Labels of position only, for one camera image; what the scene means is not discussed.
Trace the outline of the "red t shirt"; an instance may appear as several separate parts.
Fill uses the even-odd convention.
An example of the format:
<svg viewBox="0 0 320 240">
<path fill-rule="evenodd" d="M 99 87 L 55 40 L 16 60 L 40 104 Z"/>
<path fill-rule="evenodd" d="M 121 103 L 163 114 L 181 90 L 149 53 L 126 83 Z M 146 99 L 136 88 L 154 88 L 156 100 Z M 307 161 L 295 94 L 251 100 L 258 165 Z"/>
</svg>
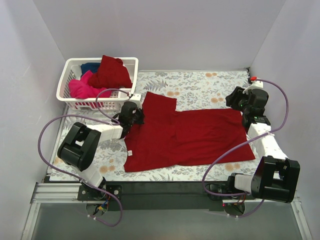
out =
<svg viewBox="0 0 320 240">
<path fill-rule="evenodd" d="M 176 110 L 177 100 L 148 92 L 144 123 L 135 124 L 124 142 L 126 172 L 209 165 L 247 141 L 242 115 L 231 108 Z"/>
</svg>

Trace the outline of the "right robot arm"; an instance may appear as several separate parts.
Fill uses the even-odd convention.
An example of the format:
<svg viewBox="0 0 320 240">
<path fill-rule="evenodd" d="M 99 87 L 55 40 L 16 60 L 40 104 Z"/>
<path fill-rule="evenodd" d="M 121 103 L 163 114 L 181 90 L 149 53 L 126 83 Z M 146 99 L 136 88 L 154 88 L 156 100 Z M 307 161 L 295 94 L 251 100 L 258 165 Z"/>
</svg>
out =
<svg viewBox="0 0 320 240">
<path fill-rule="evenodd" d="M 254 198 L 290 203 L 295 196 L 300 164 L 284 154 L 271 133 L 271 123 L 264 115 L 268 99 L 263 89 L 239 86 L 226 97 L 228 107 L 242 112 L 242 125 L 248 136 L 255 139 L 260 158 L 253 175 L 232 173 L 227 180 L 228 187 L 234 193 L 243 191 Z"/>
</svg>

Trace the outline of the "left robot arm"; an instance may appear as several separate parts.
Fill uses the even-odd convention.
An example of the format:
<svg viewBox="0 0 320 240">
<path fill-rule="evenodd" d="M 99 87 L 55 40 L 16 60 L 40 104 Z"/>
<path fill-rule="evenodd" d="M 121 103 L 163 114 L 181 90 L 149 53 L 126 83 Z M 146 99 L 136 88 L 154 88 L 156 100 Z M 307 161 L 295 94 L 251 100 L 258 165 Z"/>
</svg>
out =
<svg viewBox="0 0 320 240">
<path fill-rule="evenodd" d="M 125 138 L 135 125 L 144 123 L 142 105 L 134 101 L 126 101 L 121 111 L 114 115 L 111 124 L 85 125 L 80 122 L 73 124 L 59 146 L 57 156 L 78 174 L 85 183 L 85 191 L 96 200 L 105 197 L 98 189 L 106 188 L 106 180 L 94 166 L 94 157 L 99 143 Z"/>
</svg>

